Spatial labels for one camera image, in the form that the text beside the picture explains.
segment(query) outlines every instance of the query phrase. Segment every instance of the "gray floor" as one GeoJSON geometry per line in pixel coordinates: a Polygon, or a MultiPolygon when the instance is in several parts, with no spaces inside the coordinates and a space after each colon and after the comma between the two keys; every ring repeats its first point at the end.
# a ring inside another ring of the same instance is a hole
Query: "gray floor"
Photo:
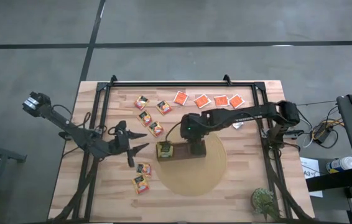
{"type": "MultiPolygon", "coordinates": [[[[0,1],[0,44],[88,43],[99,0],[0,1]]],[[[108,0],[97,42],[352,40],[352,0],[108,0]]],[[[28,154],[0,184],[0,223],[45,220],[63,141],[58,129],[21,110],[31,91],[73,107],[85,49],[0,50],[0,146],[28,154]]],[[[352,93],[352,46],[96,49],[87,80],[282,80],[296,103],[352,93]]],[[[301,106],[319,122],[332,103],[301,106]]],[[[301,156],[351,155],[346,134],[332,149],[301,156]]],[[[313,198],[321,220],[348,222],[341,192],[313,198]]]]}

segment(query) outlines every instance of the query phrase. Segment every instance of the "wooden tabletop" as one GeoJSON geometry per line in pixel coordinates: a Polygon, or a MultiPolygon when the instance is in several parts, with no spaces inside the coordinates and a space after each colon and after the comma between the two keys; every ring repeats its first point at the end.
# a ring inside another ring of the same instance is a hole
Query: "wooden tabletop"
{"type": "MultiPolygon", "coordinates": [[[[280,81],[264,81],[269,101],[284,100],[280,81]]],[[[81,82],[76,99],[72,122],[79,124],[87,112],[91,112],[97,82],[81,82]]],[[[107,110],[106,125],[112,127],[120,120],[126,120],[127,128],[135,133],[147,133],[147,136],[131,140],[131,146],[149,142],[135,158],[135,163],[152,161],[155,143],[164,138],[167,130],[178,123],[183,114],[200,113],[203,110],[216,108],[214,102],[198,109],[193,99],[206,94],[212,101],[214,96],[239,94],[246,102],[243,107],[254,106],[252,91],[248,87],[119,87],[111,88],[107,110]],[[177,91],[189,95],[185,106],[177,105],[173,98],[177,91]],[[146,110],[154,121],[165,128],[165,133],[155,138],[137,119],[142,111],[133,102],[139,95],[150,99],[146,110]],[[173,111],[162,115],[156,104],[166,100],[173,111]]],[[[103,97],[100,99],[97,124],[103,97]]],[[[110,156],[100,162],[96,180],[95,196],[91,211],[92,222],[259,222],[262,215],[253,215],[250,196],[254,189],[268,189],[266,170],[263,162],[262,147],[255,121],[246,122],[239,129],[233,127],[217,132],[227,152],[228,166],[221,182],[208,194],[187,197],[176,195],[158,179],[155,170],[148,180],[150,190],[136,195],[132,179],[136,170],[127,165],[126,155],[110,156]]],[[[112,136],[104,135],[109,141],[112,136]]],[[[68,142],[65,152],[75,148],[74,142],[68,142]]],[[[75,193],[80,174],[82,150],[76,150],[63,158],[57,184],[50,207],[49,218],[60,213],[75,193]]],[[[294,147],[282,149],[282,167],[287,188],[297,203],[307,214],[314,217],[314,212],[303,176],[300,158],[294,147]]],[[[277,194],[280,208],[282,200],[277,194]]],[[[81,209],[85,211],[86,194],[81,209]]]]}

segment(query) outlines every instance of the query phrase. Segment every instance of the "white sign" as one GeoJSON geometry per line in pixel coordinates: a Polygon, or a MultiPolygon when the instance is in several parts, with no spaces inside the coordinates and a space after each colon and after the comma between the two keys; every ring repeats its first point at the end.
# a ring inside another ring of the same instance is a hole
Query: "white sign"
{"type": "MultiPolygon", "coordinates": [[[[306,179],[320,176],[320,172],[319,172],[320,169],[318,168],[318,160],[301,157],[300,163],[302,165],[302,169],[306,179]]],[[[310,196],[314,196],[314,197],[323,197],[323,192],[321,190],[316,192],[309,192],[309,194],[310,196]]]]}

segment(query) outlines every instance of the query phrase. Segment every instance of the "succulent plant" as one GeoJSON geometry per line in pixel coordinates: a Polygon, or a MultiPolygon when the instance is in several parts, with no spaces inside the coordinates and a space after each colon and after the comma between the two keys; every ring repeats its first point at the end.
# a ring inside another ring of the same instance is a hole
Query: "succulent plant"
{"type": "Polygon", "coordinates": [[[267,215],[274,220],[280,217],[280,211],[273,203],[273,195],[273,192],[263,188],[255,189],[251,195],[251,205],[254,208],[254,213],[263,214],[266,221],[267,215]]]}

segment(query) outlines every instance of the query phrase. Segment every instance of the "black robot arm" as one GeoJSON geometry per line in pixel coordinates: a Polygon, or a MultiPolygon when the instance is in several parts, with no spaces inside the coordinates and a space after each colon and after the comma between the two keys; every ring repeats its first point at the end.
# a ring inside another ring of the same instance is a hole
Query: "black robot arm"
{"type": "Polygon", "coordinates": [[[134,167],[133,157],[148,144],[143,144],[130,148],[129,139],[136,139],[146,136],[147,134],[133,133],[126,130],[126,122],[120,121],[110,135],[114,136],[113,140],[106,142],[101,139],[101,133],[94,130],[81,128],[81,125],[75,125],[70,120],[64,118],[56,112],[51,104],[50,98],[42,93],[30,94],[30,97],[22,104],[23,110],[34,117],[43,117],[53,124],[64,130],[66,135],[73,139],[75,143],[84,151],[92,153],[97,158],[127,153],[127,161],[130,167],[134,167]]]}
{"type": "MultiPolygon", "coordinates": [[[[210,132],[222,130],[233,123],[262,118],[275,121],[279,130],[278,133],[286,131],[289,127],[295,126],[300,122],[296,104],[280,101],[238,110],[212,109],[203,111],[201,115],[195,113],[186,114],[181,121],[180,135],[189,142],[197,142],[210,132]]],[[[268,134],[270,138],[279,139],[278,133],[268,134]]]]}

